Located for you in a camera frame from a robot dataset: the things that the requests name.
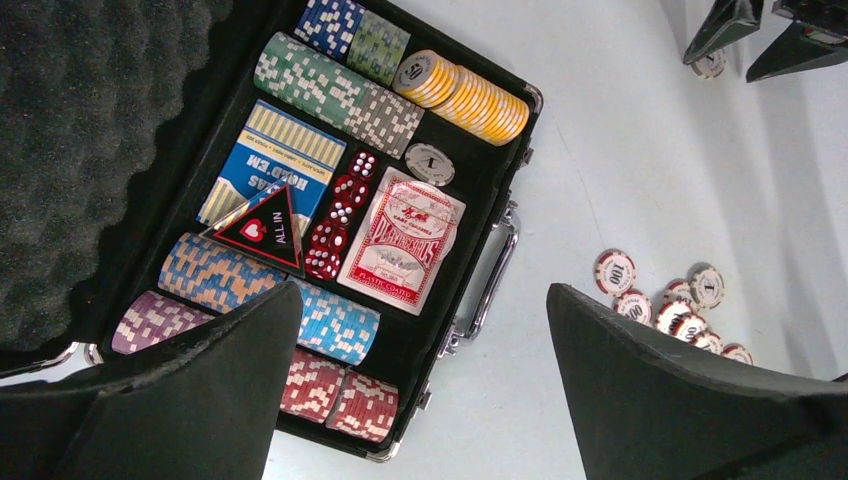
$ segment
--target white floor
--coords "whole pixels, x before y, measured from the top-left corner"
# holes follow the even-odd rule
[[[585,478],[545,294],[565,282],[602,299],[592,262],[611,247],[649,294],[716,265],[729,293],[708,320],[760,366],[848,372],[848,67],[747,85],[787,25],[767,14],[722,77],[700,80],[680,57],[712,0],[395,3],[545,93],[514,184],[526,234],[486,329],[437,366],[397,458],[277,434],[266,479]]]

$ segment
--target scattered poker chips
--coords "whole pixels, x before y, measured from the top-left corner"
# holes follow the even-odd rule
[[[721,352],[721,356],[747,365],[754,364],[754,357],[751,355],[751,352],[738,343],[731,343],[724,347],[724,350]]]
[[[643,325],[653,324],[654,313],[651,299],[637,290],[630,290],[617,298],[613,310]]]
[[[280,410],[324,423],[339,398],[344,378],[341,365],[295,348]]]
[[[716,355],[721,355],[724,350],[724,342],[722,342],[721,337],[709,330],[695,335],[695,338],[689,343]]]
[[[370,442],[386,439],[398,411],[398,390],[360,373],[349,372],[327,428]]]
[[[666,303],[673,302],[675,300],[682,300],[692,307],[692,312],[694,313],[698,313],[701,309],[701,305],[699,305],[692,297],[692,288],[685,280],[672,281],[668,287],[666,287],[663,298]]]
[[[392,88],[495,146],[515,139],[530,119],[524,101],[432,50],[404,60]]]
[[[341,60],[364,13],[350,0],[309,0],[294,33],[319,52]]]
[[[282,33],[259,58],[254,84],[356,139],[400,158],[424,110]]]
[[[724,278],[715,267],[704,267],[699,270],[690,282],[692,297],[706,309],[717,307],[724,300]]]
[[[124,313],[112,337],[112,350],[138,352],[213,318],[158,293],[144,292]]]
[[[159,288],[227,313],[283,282],[283,272],[190,233],[177,241],[159,272]]]
[[[380,314],[304,281],[290,280],[303,297],[297,343],[345,363],[362,363],[377,336]]]
[[[382,85],[395,77],[410,35],[379,15],[365,11],[353,37],[347,66]]]
[[[677,322],[677,326],[675,326],[674,330],[671,331],[671,336],[678,340],[691,343],[695,340],[696,336],[707,331],[708,328],[709,325],[707,325],[706,320],[694,313],[691,313],[689,315],[685,315]]]
[[[666,335],[672,335],[681,320],[691,314],[692,309],[684,301],[675,300],[667,303],[657,312],[656,328]]]
[[[619,297],[636,282],[636,264],[621,250],[607,250],[595,263],[595,282],[607,295]]]

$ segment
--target foam lining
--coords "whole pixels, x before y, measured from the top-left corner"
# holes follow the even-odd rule
[[[0,350],[71,323],[69,293],[98,266],[130,177],[157,155],[190,72],[232,0],[0,6]]]

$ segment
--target heart symbol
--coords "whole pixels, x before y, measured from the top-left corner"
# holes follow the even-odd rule
[[[252,242],[261,242],[265,238],[265,232],[267,231],[262,225],[262,222],[255,218],[241,227],[241,234]]]

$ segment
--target red dice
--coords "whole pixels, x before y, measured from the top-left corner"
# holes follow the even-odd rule
[[[339,275],[341,257],[325,248],[311,248],[306,254],[306,273],[321,280],[333,280]]]
[[[348,172],[354,177],[368,182],[374,177],[376,170],[377,158],[366,151],[360,151],[353,156]]]
[[[330,222],[323,222],[312,230],[312,246],[326,248],[331,253],[341,252],[347,245],[347,232]]]
[[[368,200],[368,184],[350,175],[339,177],[333,192],[337,199],[350,200],[354,207],[361,207]]]
[[[347,228],[353,221],[353,203],[350,200],[333,200],[330,205],[330,223],[338,227]]]

